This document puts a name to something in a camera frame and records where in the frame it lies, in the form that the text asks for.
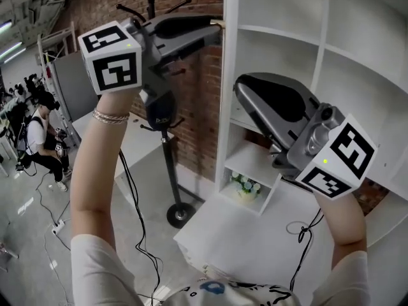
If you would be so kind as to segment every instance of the fiducial marker cube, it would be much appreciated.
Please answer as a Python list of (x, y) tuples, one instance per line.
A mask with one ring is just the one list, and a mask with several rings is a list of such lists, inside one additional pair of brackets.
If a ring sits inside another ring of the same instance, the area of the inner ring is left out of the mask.
[(96, 94), (142, 85), (142, 48), (117, 21), (78, 38)]
[(339, 198), (361, 186), (376, 154), (377, 146), (357, 120), (348, 115), (329, 132), (328, 143), (296, 181), (327, 198)]

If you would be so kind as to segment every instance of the forearm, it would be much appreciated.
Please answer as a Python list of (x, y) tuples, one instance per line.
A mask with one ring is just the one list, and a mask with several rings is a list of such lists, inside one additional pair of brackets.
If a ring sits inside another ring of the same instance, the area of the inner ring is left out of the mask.
[(364, 214), (352, 194), (329, 200), (315, 193), (323, 211), (335, 245), (349, 245), (365, 241), (366, 226)]
[(41, 156), (57, 156), (57, 151), (55, 150), (46, 150), (46, 149), (39, 149), (38, 154)]
[(54, 137), (57, 137), (57, 132), (55, 131), (54, 127), (52, 127), (50, 124), (48, 124), (47, 133)]
[[(97, 110), (127, 115), (136, 90), (104, 94)], [(110, 213), (115, 168), (126, 124), (105, 124), (92, 118), (75, 160), (71, 182), (72, 211)]]

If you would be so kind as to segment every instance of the backpack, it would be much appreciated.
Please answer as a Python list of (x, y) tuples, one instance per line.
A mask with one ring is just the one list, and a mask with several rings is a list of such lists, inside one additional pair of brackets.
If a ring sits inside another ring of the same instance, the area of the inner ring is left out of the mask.
[(42, 128), (44, 128), (43, 122), (39, 117), (33, 117), (33, 116), (28, 116), (24, 117), (20, 131), (18, 132), (17, 139), (14, 142), (14, 147), (17, 149), (17, 152), (20, 156), (20, 154), (25, 154), (26, 150), (28, 149), (28, 143), (27, 143), (27, 134), (28, 134), (28, 126), (30, 125), (31, 121), (36, 121), (38, 122)]

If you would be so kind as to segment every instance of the bracelet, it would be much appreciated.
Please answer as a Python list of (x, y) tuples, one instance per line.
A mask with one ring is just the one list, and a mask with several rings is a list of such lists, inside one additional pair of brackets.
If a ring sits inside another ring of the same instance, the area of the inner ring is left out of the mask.
[(113, 125), (119, 125), (127, 122), (129, 120), (129, 113), (127, 115), (123, 116), (114, 116), (114, 115), (105, 115), (104, 113), (101, 113), (97, 111), (96, 109), (93, 111), (92, 116), (104, 124), (113, 124)]

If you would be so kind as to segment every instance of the power strip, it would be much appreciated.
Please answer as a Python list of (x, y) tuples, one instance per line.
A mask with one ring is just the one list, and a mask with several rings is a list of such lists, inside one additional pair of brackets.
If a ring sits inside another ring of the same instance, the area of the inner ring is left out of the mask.
[(64, 226), (65, 226), (64, 221), (59, 220), (57, 226), (55, 226), (55, 225), (52, 226), (52, 233), (55, 234), (55, 235), (58, 235), (59, 232), (63, 229)]

